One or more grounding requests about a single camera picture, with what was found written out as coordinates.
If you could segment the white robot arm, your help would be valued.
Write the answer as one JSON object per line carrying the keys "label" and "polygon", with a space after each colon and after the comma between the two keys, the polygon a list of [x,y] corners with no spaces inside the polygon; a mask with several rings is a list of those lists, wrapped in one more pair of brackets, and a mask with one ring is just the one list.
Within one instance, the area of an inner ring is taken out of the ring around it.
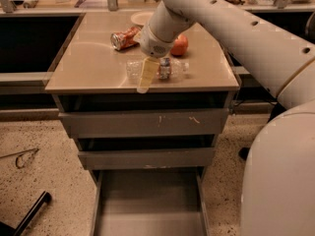
{"label": "white robot arm", "polygon": [[175,38],[200,24],[284,107],[245,164],[241,236],[315,236],[315,45],[224,0],[160,0],[136,38],[148,90]]}

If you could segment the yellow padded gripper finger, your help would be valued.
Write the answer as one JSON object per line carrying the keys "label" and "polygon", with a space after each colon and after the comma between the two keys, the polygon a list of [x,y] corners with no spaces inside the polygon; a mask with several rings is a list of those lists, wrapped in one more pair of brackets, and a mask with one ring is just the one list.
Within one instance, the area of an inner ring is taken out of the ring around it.
{"label": "yellow padded gripper finger", "polygon": [[159,67],[159,60],[154,57],[147,57],[143,61],[142,65],[142,73],[137,85],[137,92],[138,93],[146,93],[150,85],[157,74]]}

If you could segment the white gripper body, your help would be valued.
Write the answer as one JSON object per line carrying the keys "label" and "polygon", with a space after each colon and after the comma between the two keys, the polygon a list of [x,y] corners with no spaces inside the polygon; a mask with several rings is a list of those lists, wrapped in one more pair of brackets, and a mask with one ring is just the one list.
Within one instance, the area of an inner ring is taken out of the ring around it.
{"label": "white gripper body", "polygon": [[174,42],[174,40],[165,41],[155,36],[148,24],[145,24],[134,36],[134,40],[140,44],[141,51],[144,54],[155,58],[164,57]]}

